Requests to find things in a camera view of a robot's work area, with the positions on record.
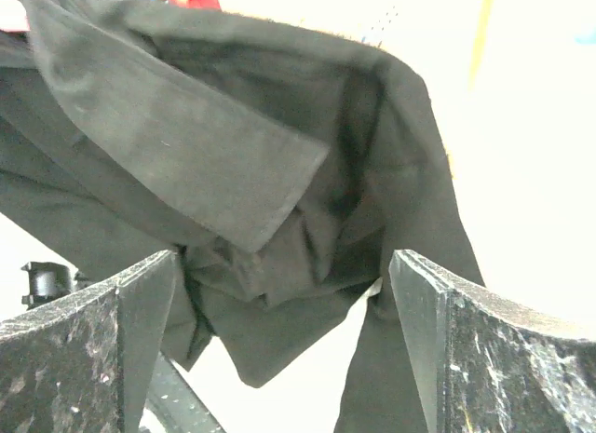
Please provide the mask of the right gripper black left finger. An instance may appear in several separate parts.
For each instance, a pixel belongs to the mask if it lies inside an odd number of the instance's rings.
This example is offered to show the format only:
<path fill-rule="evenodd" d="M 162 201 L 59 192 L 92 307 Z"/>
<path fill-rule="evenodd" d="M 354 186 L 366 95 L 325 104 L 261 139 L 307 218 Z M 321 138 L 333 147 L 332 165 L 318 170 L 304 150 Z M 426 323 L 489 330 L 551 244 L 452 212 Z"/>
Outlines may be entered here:
<path fill-rule="evenodd" d="M 166 250 L 2 322 L 2 431 L 137 431 L 175 288 Z"/>

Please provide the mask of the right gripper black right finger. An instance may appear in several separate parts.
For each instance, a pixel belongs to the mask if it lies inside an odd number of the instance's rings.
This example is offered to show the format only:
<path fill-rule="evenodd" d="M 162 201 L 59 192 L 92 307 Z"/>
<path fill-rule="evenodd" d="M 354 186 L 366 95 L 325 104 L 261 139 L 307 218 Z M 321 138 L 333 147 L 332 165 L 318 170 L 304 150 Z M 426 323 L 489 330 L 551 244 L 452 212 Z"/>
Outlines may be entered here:
<path fill-rule="evenodd" d="M 595 330 L 397 250 L 389 275 L 430 432 L 592 432 Z"/>

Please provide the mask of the black shirt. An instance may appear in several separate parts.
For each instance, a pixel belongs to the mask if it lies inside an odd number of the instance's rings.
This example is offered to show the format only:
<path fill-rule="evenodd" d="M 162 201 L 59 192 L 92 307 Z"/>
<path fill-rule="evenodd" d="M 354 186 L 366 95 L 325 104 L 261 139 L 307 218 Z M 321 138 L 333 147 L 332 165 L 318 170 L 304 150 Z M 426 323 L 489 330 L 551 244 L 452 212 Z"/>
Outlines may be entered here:
<path fill-rule="evenodd" d="M 425 431 L 390 258 L 481 272 L 423 79 L 378 48 L 221 11 L 19 1 L 1 211 L 97 281 L 178 251 L 167 350 L 191 367 L 218 337 L 253 387 L 380 282 L 335 428 Z"/>

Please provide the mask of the pink hanger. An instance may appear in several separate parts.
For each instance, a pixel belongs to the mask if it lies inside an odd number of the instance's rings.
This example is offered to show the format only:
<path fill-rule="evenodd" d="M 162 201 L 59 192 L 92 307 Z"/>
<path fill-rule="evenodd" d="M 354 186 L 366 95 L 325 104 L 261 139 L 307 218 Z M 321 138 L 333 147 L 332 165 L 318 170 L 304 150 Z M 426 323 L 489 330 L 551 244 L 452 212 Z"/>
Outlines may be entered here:
<path fill-rule="evenodd" d="M 0 0 L 0 30 L 8 33 L 29 30 L 25 8 L 18 0 Z"/>

